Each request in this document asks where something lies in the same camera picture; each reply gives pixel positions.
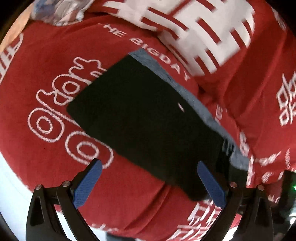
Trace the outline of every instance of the white sheet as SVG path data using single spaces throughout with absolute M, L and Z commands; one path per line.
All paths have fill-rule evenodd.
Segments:
M 32 192 L 11 170 L 0 153 L 0 211 L 19 241 L 25 241 L 26 222 L 31 198 Z M 75 241 L 76 239 L 70 231 L 64 216 L 58 213 L 58 217 L 67 237 Z M 91 229 L 100 241 L 106 241 L 104 231 L 95 228 Z

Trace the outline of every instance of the gray trim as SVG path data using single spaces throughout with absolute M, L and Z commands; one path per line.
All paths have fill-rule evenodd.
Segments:
M 240 170 L 248 170 L 249 159 L 241 154 L 238 146 L 230 134 L 214 120 L 207 108 L 192 93 L 190 93 L 180 84 L 176 83 L 176 81 L 158 64 L 155 59 L 146 53 L 144 49 L 131 52 L 129 55 L 153 71 L 170 86 L 172 86 L 184 98 L 184 100 L 189 103 L 189 105 L 195 110 L 202 121 L 225 139 L 222 151 L 228 156 L 231 154 L 230 163 L 232 166 Z

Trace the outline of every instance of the metal screw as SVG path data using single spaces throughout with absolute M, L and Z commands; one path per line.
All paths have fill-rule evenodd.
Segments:
M 237 187 L 237 184 L 236 184 L 235 182 L 231 182 L 229 185 L 230 185 L 232 188 L 236 188 L 236 187 Z
M 64 181 L 63 182 L 63 187 L 68 187 L 70 186 L 70 182 L 69 181 Z
M 263 191 L 263 190 L 264 190 L 264 187 L 263 187 L 262 185 L 258 185 L 258 189 L 259 189 L 260 191 Z
M 40 190 L 41 188 L 42 188 L 42 184 L 38 184 L 38 185 L 35 187 L 36 190 Z

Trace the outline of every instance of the blue gripper pad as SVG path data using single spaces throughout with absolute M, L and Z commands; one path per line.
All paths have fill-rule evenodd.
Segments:
M 89 197 L 94 185 L 98 181 L 103 171 L 103 165 L 100 160 L 96 160 L 92 168 L 87 172 L 85 177 L 79 183 L 74 191 L 73 204 L 77 208 L 83 206 Z
M 214 204 L 223 209 L 226 206 L 226 193 L 202 161 L 197 164 L 197 174 Z

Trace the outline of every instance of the red fabric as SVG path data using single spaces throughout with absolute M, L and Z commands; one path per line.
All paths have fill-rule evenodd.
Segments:
M 98 156 L 105 169 L 81 208 L 90 225 L 147 241 L 200 238 L 215 220 L 218 208 L 190 201 L 179 188 L 165 185 L 87 137 L 67 115 L 66 105 L 77 94 L 73 94 L 77 86 L 81 91 L 129 52 L 142 47 L 233 136 L 251 160 L 250 186 L 277 182 L 283 170 L 296 168 L 291 134 L 295 124 L 290 115 L 287 123 L 282 119 L 282 126 L 279 120 L 294 104 L 296 40 L 289 29 L 280 28 L 264 1 L 249 3 L 255 11 L 255 31 L 248 48 L 237 39 L 238 32 L 232 31 L 241 49 L 225 63 L 215 62 L 214 72 L 206 72 L 208 67 L 199 58 L 205 75 L 195 77 L 155 33 L 113 16 L 86 15 L 85 21 L 65 27 L 33 23 L 23 40 L 17 39 L 0 57 L 3 156 L 31 190 L 37 183 L 55 186 L 72 179 L 87 161 Z M 169 47 L 186 63 L 179 45 Z M 207 53 L 211 60 L 215 58 L 214 53 Z M 279 196 L 275 187 L 268 189 L 274 201 Z

